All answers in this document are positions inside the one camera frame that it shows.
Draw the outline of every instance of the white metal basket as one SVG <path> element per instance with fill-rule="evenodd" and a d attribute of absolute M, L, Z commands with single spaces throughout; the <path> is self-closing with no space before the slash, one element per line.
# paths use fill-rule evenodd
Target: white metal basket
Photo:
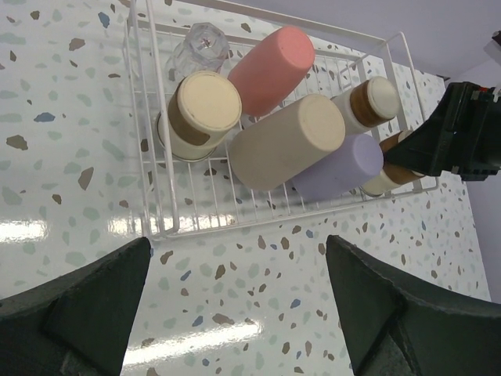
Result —
<path fill-rule="evenodd" d="M 332 38 L 341 36 L 362 40 L 374 46 L 373 50 L 366 54 L 354 50 L 344 52 L 348 51 L 347 49 L 343 49 L 343 52 L 336 49 L 317 49 L 315 64 L 310 73 L 280 107 L 311 92 L 319 92 L 329 97 L 339 95 L 374 75 L 374 69 L 370 67 L 374 68 L 378 64 L 378 74 L 386 76 L 397 87 L 395 65 L 391 60 L 388 43 L 400 40 L 405 46 L 413 86 L 416 88 L 420 120 L 425 118 L 413 62 L 402 33 L 384 40 L 220 0 L 179 1 L 239 13 L 274 24 L 294 25 L 306 31 L 323 32 Z M 133 119 L 137 128 L 143 180 L 142 228 L 145 236 L 162 239 L 271 223 L 353 208 L 371 201 L 406 197 L 438 188 L 438 179 L 424 178 L 378 198 L 367 197 L 357 189 L 335 200 L 318 203 L 304 202 L 288 183 L 266 193 L 249 190 L 236 181 L 227 158 L 229 141 L 245 126 L 258 120 L 248 116 L 242 117 L 238 126 L 228 134 L 226 141 L 207 160 L 192 164 L 176 161 L 171 155 L 170 140 L 166 140 L 165 149 L 159 144 L 155 120 L 160 112 L 162 116 L 158 126 L 164 127 L 164 134 L 168 137 L 168 117 L 165 114 L 166 103 L 172 92 L 165 92 L 164 89 L 164 64 L 189 29 L 155 23 L 151 0 L 146 0 L 146 8 L 147 15 L 144 16 L 147 21 L 140 20 L 135 1 L 131 2 L 124 38 L 124 57 L 130 74 Z M 253 38 L 226 36 L 232 52 L 222 68 L 222 74 L 228 74 L 234 64 L 260 42 Z M 410 128 L 404 111 L 400 110 L 396 119 L 377 127 L 371 133 L 380 141 L 392 133 Z"/>

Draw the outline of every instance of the terrazzo surface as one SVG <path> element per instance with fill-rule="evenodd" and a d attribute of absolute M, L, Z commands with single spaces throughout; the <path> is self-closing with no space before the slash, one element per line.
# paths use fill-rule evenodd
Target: terrazzo surface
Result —
<path fill-rule="evenodd" d="M 5 298 L 141 236 L 142 177 L 121 49 L 129 1 L 2 0 L 1 7 Z M 169 0 L 155 7 L 160 20 L 177 26 L 209 20 L 227 34 L 256 38 L 276 28 Z M 416 126 L 408 71 L 395 71 Z M 422 72 L 417 78 L 429 115 L 443 81 Z M 228 169 L 212 168 L 220 176 Z M 190 206 L 193 198 L 180 199 Z M 154 243 L 123 374 L 352 374 L 326 269 L 330 234 L 438 286 L 489 300 L 467 187 L 444 174 L 431 193 Z"/>

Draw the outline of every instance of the pink container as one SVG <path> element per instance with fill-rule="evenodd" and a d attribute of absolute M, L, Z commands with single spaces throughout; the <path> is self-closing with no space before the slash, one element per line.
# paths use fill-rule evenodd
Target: pink container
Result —
<path fill-rule="evenodd" d="M 242 99 L 242 111 L 269 114 L 308 73 L 315 61 L 309 37 L 285 26 L 256 45 L 229 73 Z"/>

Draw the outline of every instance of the purple cylinder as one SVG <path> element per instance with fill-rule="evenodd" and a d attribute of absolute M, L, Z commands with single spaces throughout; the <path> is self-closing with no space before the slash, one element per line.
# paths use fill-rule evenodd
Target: purple cylinder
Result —
<path fill-rule="evenodd" d="M 307 201 L 331 200 L 378 176 L 383 152 L 368 135 L 346 136 L 343 145 L 291 179 Z"/>

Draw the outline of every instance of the beige cup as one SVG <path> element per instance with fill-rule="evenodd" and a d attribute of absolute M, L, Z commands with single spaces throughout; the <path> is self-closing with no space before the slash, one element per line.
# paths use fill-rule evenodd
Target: beige cup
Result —
<path fill-rule="evenodd" d="M 331 99 L 343 114 L 346 135 L 365 133 L 390 121 L 400 109 L 398 92 L 384 77 L 371 78 Z"/>
<path fill-rule="evenodd" d="M 201 70 L 181 82 L 167 112 L 172 153 L 184 161 L 200 161 L 212 154 L 238 122 L 242 103 L 230 81 Z M 160 116 L 157 129 L 164 145 Z"/>
<path fill-rule="evenodd" d="M 386 153 L 392 147 L 403 141 L 413 131 L 402 131 L 392 137 L 380 142 L 380 148 L 383 153 Z M 381 194 L 394 190 L 403 186 L 404 184 L 411 183 L 415 180 L 421 179 L 424 175 L 419 172 L 411 171 L 401 166 L 396 166 L 384 162 L 383 169 L 380 174 L 362 186 L 362 190 L 369 196 L 378 197 Z"/>
<path fill-rule="evenodd" d="M 328 98 L 310 94 L 236 135 L 229 161 L 253 190 L 273 190 L 344 141 L 341 112 Z"/>

